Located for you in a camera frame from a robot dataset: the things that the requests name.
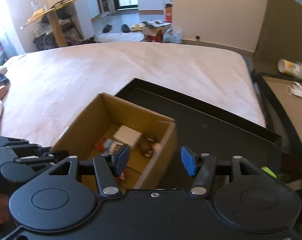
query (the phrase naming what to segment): tiled floor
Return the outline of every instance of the tiled floor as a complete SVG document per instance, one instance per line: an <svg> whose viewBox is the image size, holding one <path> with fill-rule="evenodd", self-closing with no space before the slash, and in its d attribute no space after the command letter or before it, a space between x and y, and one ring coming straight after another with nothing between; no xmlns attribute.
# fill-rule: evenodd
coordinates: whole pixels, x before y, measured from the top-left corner
<svg viewBox="0 0 302 240"><path fill-rule="evenodd" d="M127 24L129 28L134 23L140 24L142 21L161 20L164 21L163 14L139 14L137 9L118 11L116 14L101 17L94 22L93 29L95 36L102 34L103 27L106 24L112 25L110 33L121 33L121 26Z"/></svg>

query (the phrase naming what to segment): wooden table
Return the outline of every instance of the wooden table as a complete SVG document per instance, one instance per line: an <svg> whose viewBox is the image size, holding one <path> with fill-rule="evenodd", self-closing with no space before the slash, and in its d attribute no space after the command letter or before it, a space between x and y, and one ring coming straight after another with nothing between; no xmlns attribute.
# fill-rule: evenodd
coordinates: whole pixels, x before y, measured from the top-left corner
<svg viewBox="0 0 302 240"><path fill-rule="evenodd" d="M38 20L38 19L41 19L43 16L47 15L47 18L49 20L49 24L51 25L52 27L52 31L53 31L53 34L54 34L54 37L55 37L55 41L56 41L56 44L57 46L59 47L66 47L67 46L67 43L66 43L66 40L65 40L65 37L63 35L63 32L62 32L62 28L59 24L59 19L57 17L57 10L58 9L61 9L71 3L74 3L78 0L68 0L52 9L49 9L47 11L45 11L44 13L38 15L37 17L35 17L33 20L29 21L28 23L24 24L21 29L25 28L27 25L29 25L30 23Z"/></svg>

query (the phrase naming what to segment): white bed sheet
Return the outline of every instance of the white bed sheet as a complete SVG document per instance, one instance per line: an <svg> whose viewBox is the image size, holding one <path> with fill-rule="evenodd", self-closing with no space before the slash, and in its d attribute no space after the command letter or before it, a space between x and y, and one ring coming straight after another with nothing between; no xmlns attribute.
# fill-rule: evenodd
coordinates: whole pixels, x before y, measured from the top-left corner
<svg viewBox="0 0 302 240"><path fill-rule="evenodd" d="M243 58L232 51L179 44L86 44L10 59L0 135L53 146L101 92L134 77L208 102L261 126L264 117Z"/></svg>

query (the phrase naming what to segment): green object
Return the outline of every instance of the green object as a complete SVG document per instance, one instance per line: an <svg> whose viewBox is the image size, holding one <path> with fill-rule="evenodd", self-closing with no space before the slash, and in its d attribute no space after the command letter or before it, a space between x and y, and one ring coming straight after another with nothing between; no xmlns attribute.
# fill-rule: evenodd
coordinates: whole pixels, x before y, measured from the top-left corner
<svg viewBox="0 0 302 240"><path fill-rule="evenodd" d="M272 170L270 170L268 167L263 166L263 167L261 167L261 170L263 170L264 172L268 173L269 175L271 175L272 177L274 177L274 178L277 179L277 175L274 174L274 173L272 172Z"/></svg>

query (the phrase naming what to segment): black slipper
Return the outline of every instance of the black slipper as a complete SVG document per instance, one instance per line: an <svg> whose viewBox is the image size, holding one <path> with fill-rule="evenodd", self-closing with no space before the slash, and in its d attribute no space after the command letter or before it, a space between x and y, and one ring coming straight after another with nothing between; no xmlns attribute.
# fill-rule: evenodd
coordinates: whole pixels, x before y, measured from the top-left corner
<svg viewBox="0 0 302 240"><path fill-rule="evenodd" d="M112 25L105 25L104 28L103 28L103 33L108 33L110 30L112 30Z"/></svg>
<svg viewBox="0 0 302 240"><path fill-rule="evenodd" d="M129 33L129 32L130 32L130 28L129 28L129 26L127 26L126 24L123 24L123 25L122 25L121 30L122 30L124 33Z"/></svg>

